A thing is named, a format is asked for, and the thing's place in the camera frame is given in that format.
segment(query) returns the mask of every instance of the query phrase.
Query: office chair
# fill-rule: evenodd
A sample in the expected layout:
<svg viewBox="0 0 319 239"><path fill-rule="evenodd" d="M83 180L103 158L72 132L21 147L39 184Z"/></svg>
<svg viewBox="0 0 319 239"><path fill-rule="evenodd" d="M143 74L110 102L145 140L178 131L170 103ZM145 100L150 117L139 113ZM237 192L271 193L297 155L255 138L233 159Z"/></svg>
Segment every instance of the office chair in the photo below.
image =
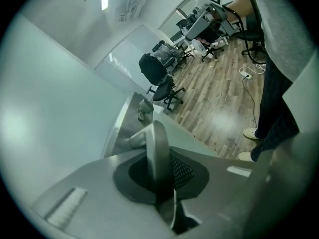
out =
<svg viewBox="0 0 319 239"><path fill-rule="evenodd" d="M153 101L164 100L169 111L171 111L169 106L173 99L178 100L181 104L184 103L184 101L178 98L176 94L180 91L185 91L185 88L181 88L177 91L173 90L173 88L175 88L173 78L167 74L165 66L162 65L157 58L150 54L144 54L139 60L139 66L141 72L145 75L149 82L158 86L156 91L152 90L152 87L150 86L146 92L146 94L149 92L154 93Z"/></svg>
<svg viewBox="0 0 319 239"><path fill-rule="evenodd" d="M165 41L160 41L157 45L155 45L155 47L152 49L152 52L156 52L162 44L165 44ZM186 53L185 50L183 50L183 52L180 54L180 57L177 58L177 57L171 57L169 59L169 61L167 61L167 63L169 62L169 65L166 65L164 64L164 67L167 68L169 67L170 65L172 65L175 60L177 61L177 64L175 65L175 67L173 68L173 70L171 71L171 74L174 75L176 69L178 68L179 65L181 65L182 63L186 64L187 61L186 61L186 58L188 57L193 57L192 53Z"/></svg>
<svg viewBox="0 0 319 239"><path fill-rule="evenodd" d="M263 35L262 35L261 26L257 23L256 17L253 13L246 16L246 27L247 27L247 30L241 29L241 31L237 33L236 36L242 40L246 39L247 41L252 41L253 46L249 48L248 50L243 50L241 54L245 55L245 52L254 51L255 55L253 59L255 59L258 52L262 52L264 54L266 52L262 46L258 45L259 42L263 41Z"/></svg>

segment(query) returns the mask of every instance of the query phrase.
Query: black office chair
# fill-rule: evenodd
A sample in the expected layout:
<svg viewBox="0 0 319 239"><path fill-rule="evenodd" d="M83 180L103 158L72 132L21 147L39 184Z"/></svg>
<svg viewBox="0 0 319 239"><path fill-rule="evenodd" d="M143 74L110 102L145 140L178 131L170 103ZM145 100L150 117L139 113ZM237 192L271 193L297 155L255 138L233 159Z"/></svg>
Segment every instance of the black office chair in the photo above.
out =
<svg viewBox="0 0 319 239"><path fill-rule="evenodd" d="M171 111L169 106L173 99L178 100L181 104L184 103L184 101L178 98L176 94L180 91L185 91L185 88L181 88L177 91L173 90L173 88L175 88L173 78L167 74L166 68L157 58L150 54L144 54L139 61L139 66L141 72L150 81L150 83L158 86L156 91L152 90L152 87L150 86L146 92L147 94L149 92L154 93L153 101L164 100L169 111Z"/></svg>
<svg viewBox="0 0 319 239"><path fill-rule="evenodd" d="M248 50L243 50L241 54L245 55L246 52L253 51L255 52L254 54L254 59L255 59L258 52L262 52L265 54L266 51L262 46L258 45L259 42L263 43L263 34L262 34L261 26L258 24L256 17L253 13L246 16L246 27L247 27L247 30L241 29L241 31L237 33L236 36L242 40L246 39L247 41L252 41L253 46L249 48Z"/></svg>

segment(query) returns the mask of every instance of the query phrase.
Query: cable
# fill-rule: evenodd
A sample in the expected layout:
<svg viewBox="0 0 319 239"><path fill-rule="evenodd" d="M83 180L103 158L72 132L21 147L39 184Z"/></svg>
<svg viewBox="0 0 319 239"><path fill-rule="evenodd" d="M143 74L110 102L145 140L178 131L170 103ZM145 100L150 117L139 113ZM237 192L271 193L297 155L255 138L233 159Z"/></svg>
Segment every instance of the cable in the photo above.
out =
<svg viewBox="0 0 319 239"><path fill-rule="evenodd" d="M257 73L257 72L255 72L253 69L251 69L251 68L248 67L248 66L243 66L243 67L239 68L239 72L241 73L240 69L242 69L242 68L248 68L248 69L250 69L251 71L253 71L255 74L263 74L263 73L266 71L266 69L264 68L264 65L256 65L256 67L257 67L258 69L262 70L262 72L261 72L261 73Z"/></svg>
<svg viewBox="0 0 319 239"><path fill-rule="evenodd" d="M254 121L255 121L255 125L256 125L256 128L257 128L257 122L256 122L256 117L255 117L255 100L253 99L253 97L251 96L251 94L249 93L249 91L245 88L245 85L244 85L244 80L247 78L247 76L245 76L244 78L243 78L243 80L242 80L242 84L243 84L243 88L244 88L244 90L246 90L247 91L247 93L250 95L250 97L251 97L251 100L253 101L253 103L254 103L254 107L253 107L253 116L254 116Z"/></svg>
<svg viewBox="0 0 319 239"><path fill-rule="evenodd" d="M250 52L249 52L248 43L247 43L247 40L246 40L246 34L245 34L245 31L244 31L244 24L243 24L243 21L241 20L240 16L238 15L238 13L235 12L234 10L228 8L228 7L225 6L225 5L223 5L223 8L226 9L227 11L231 12L232 14L234 14L234 15L238 18L239 23L240 23L240 26L241 26L241 29L243 30L243 34L244 34L244 37L245 37L245 40L244 40L244 41L245 41L247 53L248 53L248 56L249 56L249 58L251 59L251 61L253 61L253 62L256 63L256 64L260 64L260 65L265 64L265 62L257 62L257 61L255 61L255 60L251 57Z"/></svg>

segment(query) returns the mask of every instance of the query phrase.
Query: gray shirt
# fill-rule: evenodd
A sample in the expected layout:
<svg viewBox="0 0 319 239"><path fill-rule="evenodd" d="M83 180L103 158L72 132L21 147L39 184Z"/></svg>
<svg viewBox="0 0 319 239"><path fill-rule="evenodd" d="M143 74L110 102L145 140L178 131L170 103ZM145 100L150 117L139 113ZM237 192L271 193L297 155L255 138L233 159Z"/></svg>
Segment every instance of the gray shirt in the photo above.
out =
<svg viewBox="0 0 319 239"><path fill-rule="evenodd" d="M288 0L256 0L256 3L267 53L283 75L293 82L310 60L315 43Z"/></svg>

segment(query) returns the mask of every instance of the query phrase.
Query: chair armrest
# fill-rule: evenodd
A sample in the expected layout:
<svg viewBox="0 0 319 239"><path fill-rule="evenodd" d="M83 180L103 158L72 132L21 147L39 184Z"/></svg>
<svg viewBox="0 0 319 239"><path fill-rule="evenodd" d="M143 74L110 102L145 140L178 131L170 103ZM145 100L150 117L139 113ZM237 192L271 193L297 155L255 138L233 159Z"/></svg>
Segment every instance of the chair armrest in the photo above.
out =
<svg viewBox="0 0 319 239"><path fill-rule="evenodd" d="M149 89L146 91L146 94L148 94L149 92L155 93L154 90L152 90L152 87L150 86Z"/></svg>

